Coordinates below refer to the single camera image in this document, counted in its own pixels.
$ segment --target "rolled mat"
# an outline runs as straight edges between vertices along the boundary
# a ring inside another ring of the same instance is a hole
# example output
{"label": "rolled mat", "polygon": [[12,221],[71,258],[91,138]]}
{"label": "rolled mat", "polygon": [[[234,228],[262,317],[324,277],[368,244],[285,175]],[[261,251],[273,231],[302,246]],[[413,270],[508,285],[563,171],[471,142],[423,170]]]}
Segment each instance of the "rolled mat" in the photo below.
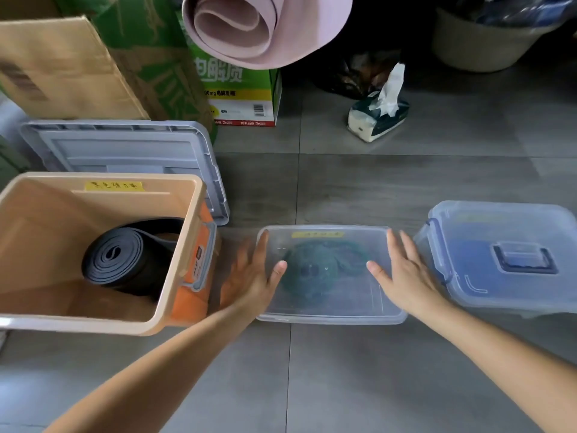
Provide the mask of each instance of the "rolled mat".
{"label": "rolled mat", "polygon": [[158,298],[177,241],[156,234],[179,234],[183,222],[182,218],[148,219],[105,232],[84,253],[84,278],[123,293]]}
{"label": "rolled mat", "polygon": [[[252,70],[279,68],[328,44],[353,0],[184,0],[186,33],[206,53]],[[219,80],[241,81],[220,72]]]}

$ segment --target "finger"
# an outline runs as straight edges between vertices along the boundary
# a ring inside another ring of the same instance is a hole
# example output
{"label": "finger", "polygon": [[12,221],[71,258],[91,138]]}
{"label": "finger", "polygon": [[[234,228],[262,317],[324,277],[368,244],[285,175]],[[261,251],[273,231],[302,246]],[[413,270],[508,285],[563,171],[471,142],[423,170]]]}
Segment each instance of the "finger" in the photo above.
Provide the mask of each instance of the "finger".
{"label": "finger", "polygon": [[414,263],[421,262],[421,256],[417,250],[417,246],[411,237],[405,231],[399,232],[400,239],[403,241],[403,246],[405,247],[405,252],[407,253],[407,258]]}
{"label": "finger", "polygon": [[282,260],[275,264],[275,267],[272,269],[272,273],[270,274],[270,278],[268,279],[268,287],[270,289],[276,289],[277,285],[279,285],[280,278],[283,277],[288,266],[287,262]]}
{"label": "finger", "polygon": [[249,264],[249,248],[250,239],[246,238],[242,241],[237,250],[237,269],[243,270]]}
{"label": "finger", "polygon": [[264,268],[264,262],[267,259],[267,243],[268,243],[268,231],[264,231],[258,243],[256,245],[255,254],[253,255],[253,263],[257,267]]}
{"label": "finger", "polygon": [[380,267],[376,262],[367,262],[366,268],[371,272],[371,275],[379,282],[383,289],[386,289],[392,284],[392,279],[385,270]]}
{"label": "finger", "polygon": [[389,257],[391,257],[391,262],[398,262],[406,258],[405,250],[399,245],[399,241],[392,229],[389,229],[386,232],[386,245],[389,248]]}

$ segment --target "barcode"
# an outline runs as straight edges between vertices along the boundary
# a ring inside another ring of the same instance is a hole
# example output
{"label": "barcode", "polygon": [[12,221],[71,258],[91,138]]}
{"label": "barcode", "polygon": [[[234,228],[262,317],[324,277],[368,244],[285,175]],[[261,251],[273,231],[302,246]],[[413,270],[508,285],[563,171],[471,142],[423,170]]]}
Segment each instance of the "barcode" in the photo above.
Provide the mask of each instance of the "barcode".
{"label": "barcode", "polygon": [[264,105],[254,104],[255,117],[264,117]]}
{"label": "barcode", "polygon": [[0,72],[29,95],[31,100],[48,100],[38,86],[23,72],[18,65],[9,60],[0,60]]}

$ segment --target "cardboard box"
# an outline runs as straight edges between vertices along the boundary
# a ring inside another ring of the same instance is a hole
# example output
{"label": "cardboard box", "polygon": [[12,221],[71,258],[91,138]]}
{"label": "cardboard box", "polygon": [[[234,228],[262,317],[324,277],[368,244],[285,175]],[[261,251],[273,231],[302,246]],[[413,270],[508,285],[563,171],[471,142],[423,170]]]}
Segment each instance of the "cardboard box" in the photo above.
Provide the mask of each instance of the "cardboard box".
{"label": "cardboard box", "polygon": [[275,126],[282,94],[280,70],[248,70],[209,55],[189,38],[181,12],[177,12],[177,17],[194,55],[215,122],[233,126]]}
{"label": "cardboard box", "polygon": [[0,20],[0,85],[28,115],[194,120],[214,140],[169,0],[0,0]]}

